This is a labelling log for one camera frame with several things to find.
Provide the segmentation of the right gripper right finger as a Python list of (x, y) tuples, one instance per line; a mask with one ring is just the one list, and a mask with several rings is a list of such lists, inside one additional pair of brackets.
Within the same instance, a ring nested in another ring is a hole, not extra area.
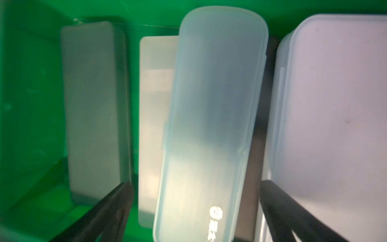
[(345, 242), (271, 180), (261, 182), (260, 203), (274, 242)]

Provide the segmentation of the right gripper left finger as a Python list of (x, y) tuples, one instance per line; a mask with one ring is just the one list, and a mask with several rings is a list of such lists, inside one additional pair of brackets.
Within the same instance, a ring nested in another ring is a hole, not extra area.
[(119, 184), (53, 242), (121, 242), (133, 205), (131, 182)]

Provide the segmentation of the white opaque pencil case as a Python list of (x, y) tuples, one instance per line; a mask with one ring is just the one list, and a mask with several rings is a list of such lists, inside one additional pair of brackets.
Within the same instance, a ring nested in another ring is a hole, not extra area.
[(386, 15), (313, 15), (280, 42), (262, 178), (348, 241), (386, 241)]

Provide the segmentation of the light blue pencil case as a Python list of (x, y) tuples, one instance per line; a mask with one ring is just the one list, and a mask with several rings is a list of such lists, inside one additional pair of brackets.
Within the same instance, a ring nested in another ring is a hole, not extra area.
[(234, 238), (267, 58), (257, 13), (190, 11), (179, 29), (153, 226), (156, 242)]

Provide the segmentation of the dark translucent grey pencil case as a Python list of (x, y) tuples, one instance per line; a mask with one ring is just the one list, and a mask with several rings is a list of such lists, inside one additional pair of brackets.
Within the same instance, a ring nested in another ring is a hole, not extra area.
[(127, 40), (110, 22), (61, 30), (69, 185), (94, 205), (131, 179)]

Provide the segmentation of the frosted pencil case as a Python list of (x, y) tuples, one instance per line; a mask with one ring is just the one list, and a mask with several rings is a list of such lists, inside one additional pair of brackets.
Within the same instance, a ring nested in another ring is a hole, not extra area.
[(178, 41), (178, 36), (140, 41), (138, 220), (145, 228), (154, 223)]

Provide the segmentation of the black pencil case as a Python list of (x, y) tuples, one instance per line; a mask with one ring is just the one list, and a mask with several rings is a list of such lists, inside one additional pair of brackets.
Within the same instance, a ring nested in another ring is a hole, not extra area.
[(278, 37), (269, 36), (266, 66), (235, 230), (235, 242), (253, 242), (255, 239), (274, 68), (279, 43)]

